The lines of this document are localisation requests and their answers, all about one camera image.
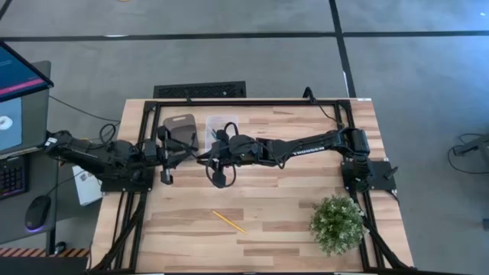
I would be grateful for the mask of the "small artificial green plant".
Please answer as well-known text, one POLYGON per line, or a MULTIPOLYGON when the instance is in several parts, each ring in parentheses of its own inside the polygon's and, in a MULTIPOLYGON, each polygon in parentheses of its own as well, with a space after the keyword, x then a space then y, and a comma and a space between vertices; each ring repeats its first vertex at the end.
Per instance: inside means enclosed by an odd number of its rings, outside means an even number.
POLYGON ((351 197, 333 195, 313 204, 309 231, 328 256, 343 255, 358 247, 369 232, 363 218, 363 211, 351 197))

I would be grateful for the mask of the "grey floor stand leg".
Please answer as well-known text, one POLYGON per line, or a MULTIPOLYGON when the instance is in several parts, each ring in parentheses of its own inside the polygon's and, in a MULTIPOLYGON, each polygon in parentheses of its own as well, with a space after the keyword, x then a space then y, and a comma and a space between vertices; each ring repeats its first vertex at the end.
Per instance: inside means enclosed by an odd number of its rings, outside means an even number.
POLYGON ((456 147, 454 154, 463 155, 472 150, 479 150, 482 154, 489 156, 489 134, 483 134, 468 143, 456 147))

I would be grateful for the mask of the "black aluminium table frame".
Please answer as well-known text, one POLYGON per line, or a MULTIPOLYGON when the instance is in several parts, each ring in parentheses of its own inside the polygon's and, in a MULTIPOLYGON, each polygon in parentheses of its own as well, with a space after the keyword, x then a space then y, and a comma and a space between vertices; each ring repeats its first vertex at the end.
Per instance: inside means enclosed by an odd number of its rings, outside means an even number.
MULTIPOLYGON (((295 140, 335 128, 338 121, 365 130, 374 160, 386 153, 373 103, 352 99, 349 109, 318 107, 305 99, 161 100, 154 111, 144 99, 125 103, 118 136, 135 142, 165 118, 191 114, 199 141, 206 118, 237 115, 242 134, 295 140)), ((174 183, 156 181, 147 196, 138 247, 139 273, 347 272, 362 270, 353 249, 341 256, 320 251, 309 233, 313 204, 344 194, 341 156, 325 151, 290 159, 284 169, 240 167, 234 186, 215 188, 194 160, 173 172, 174 183), (244 235, 212 210, 243 228, 244 235)))

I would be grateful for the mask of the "black perforated panel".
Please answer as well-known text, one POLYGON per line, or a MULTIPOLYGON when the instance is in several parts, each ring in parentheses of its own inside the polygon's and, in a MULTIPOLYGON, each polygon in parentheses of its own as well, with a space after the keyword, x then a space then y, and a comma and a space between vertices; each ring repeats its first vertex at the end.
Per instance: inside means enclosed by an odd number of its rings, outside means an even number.
POLYGON ((155 86, 154 99, 246 98, 246 82, 204 82, 155 86))

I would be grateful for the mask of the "yellow pencil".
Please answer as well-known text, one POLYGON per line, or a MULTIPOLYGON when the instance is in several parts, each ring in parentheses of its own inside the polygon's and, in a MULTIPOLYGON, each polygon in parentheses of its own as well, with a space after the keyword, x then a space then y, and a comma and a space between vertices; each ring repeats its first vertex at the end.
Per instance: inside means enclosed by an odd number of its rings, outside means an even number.
POLYGON ((232 226, 233 228, 235 228, 236 230, 238 230, 239 232, 241 232, 242 234, 244 234, 244 235, 247 235, 248 234, 243 228, 241 228, 240 226, 236 225, 231 220, 227 219, 224 215, 218 213, 215 210, 212 210, 212 213, 214 215, 216 215, 217 217, 219 217, 222 221, 226 222, 227 224, 229 224, 230 226, 232 226))

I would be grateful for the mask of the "clear plastic bin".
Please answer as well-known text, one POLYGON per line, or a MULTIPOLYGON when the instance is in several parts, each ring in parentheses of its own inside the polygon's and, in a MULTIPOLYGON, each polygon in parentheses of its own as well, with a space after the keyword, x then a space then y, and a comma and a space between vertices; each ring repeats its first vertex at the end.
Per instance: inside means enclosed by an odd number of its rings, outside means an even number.
POLYGON ((238 116, 211 115, 206 118, 206 149, 210 149, 212 143, 215 142, 211 135, 212 129, 223 130, 229 122, 238 125, 238 116))

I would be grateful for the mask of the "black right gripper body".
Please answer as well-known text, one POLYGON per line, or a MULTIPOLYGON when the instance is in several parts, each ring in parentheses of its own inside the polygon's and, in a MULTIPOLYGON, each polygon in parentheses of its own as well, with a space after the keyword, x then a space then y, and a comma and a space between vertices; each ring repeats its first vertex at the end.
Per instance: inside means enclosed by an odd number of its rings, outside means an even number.
POLYGON ((255 139, 240 134, 219 148, 219 161, 225 165, 252 165, 258 162, 260 149, 255 139))

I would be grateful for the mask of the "black backlit keyboard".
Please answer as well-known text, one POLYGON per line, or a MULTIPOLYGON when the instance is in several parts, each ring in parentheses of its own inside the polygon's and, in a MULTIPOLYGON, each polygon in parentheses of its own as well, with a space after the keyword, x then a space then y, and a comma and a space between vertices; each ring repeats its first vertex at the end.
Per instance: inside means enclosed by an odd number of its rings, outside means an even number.
POLYGON ((0 160, 0 200, 28 190, 28 160, 25 156, 0 160))

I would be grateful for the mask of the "black computer mouse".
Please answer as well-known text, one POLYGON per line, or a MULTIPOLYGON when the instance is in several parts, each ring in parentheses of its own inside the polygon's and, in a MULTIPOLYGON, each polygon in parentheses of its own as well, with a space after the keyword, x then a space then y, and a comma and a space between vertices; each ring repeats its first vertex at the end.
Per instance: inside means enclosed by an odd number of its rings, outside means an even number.
POLYGON ((47 195, 33 199, 24 217, 24 226, 28 231, 36 231, 44 226, 50 211, 50 205, 51 198, 47 195))

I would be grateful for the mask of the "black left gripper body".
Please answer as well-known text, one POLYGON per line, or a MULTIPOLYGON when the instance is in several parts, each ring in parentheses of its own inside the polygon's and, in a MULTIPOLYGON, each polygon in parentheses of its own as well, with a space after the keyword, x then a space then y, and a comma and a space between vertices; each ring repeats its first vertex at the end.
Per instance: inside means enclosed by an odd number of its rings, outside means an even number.
POLYGON ((156 141, 146 139, 143 141, 143 165, 145 167, 162 166, 164 169, 169 169, 167 150, 165 148, 165 140, 167 137, 167 128, 160 126, 157 128, 157 138, 161 145, 156 141))

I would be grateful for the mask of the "dark grey side desk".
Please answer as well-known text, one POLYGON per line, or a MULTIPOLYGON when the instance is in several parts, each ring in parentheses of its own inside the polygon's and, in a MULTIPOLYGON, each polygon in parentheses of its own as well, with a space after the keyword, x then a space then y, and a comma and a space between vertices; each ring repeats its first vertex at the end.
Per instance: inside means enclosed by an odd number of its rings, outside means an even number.
POLYGON ((28 160, 28 190, 0 200, 0 244, 41 233, 46 233, 47 239, 52 241, 57 221, 58 161, 49 157, 44 147, 18 156, 28 160), (28 231, 24 226, 25 212, 34 198, 44 195, 51 198, 47 220, 40 229, 28 231))

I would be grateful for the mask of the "monitor with grey bezel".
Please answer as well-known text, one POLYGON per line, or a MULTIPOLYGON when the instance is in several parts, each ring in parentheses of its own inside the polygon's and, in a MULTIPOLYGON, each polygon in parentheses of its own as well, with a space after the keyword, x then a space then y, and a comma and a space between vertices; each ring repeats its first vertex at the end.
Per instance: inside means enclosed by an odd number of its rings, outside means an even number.
POLYGON ((49 89, 0 102, 0 159, 38 150, 47 130, 49 89))

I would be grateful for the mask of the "monitor with pink stripe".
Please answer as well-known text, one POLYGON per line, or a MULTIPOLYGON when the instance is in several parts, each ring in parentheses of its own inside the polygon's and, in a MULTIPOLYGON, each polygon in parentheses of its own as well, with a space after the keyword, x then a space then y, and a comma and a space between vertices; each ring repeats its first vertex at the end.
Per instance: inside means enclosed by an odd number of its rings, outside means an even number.
POLYGON ((49 77, 0 40, 0 102, 53 87, 49 77))

